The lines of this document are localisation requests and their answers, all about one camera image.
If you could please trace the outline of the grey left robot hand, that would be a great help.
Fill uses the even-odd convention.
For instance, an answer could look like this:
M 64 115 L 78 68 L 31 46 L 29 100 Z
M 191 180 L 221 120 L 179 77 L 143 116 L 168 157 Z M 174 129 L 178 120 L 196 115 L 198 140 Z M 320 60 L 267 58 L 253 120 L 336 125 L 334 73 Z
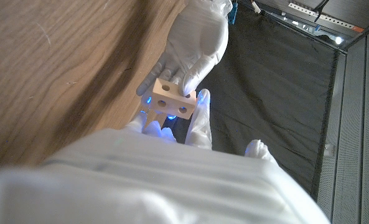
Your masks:
M 137 87 L 141 104 L 150 103 L 157 78 L 179 86 L 187 96 L 217 65 L 228 45 L 230 0 L 193 0 L 175 18 L 166 47 L 153 68 Z

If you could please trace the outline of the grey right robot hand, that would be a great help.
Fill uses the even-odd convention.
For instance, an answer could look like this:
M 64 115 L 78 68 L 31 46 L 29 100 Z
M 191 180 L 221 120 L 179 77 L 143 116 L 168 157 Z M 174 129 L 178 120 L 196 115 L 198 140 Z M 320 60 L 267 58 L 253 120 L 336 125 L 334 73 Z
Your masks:
M 243 156 L 212 150 L 210 92 L 183 144 L 140 112 L 32 169 L 0 169 L 0 223 L 327 223 L 259 140 Z

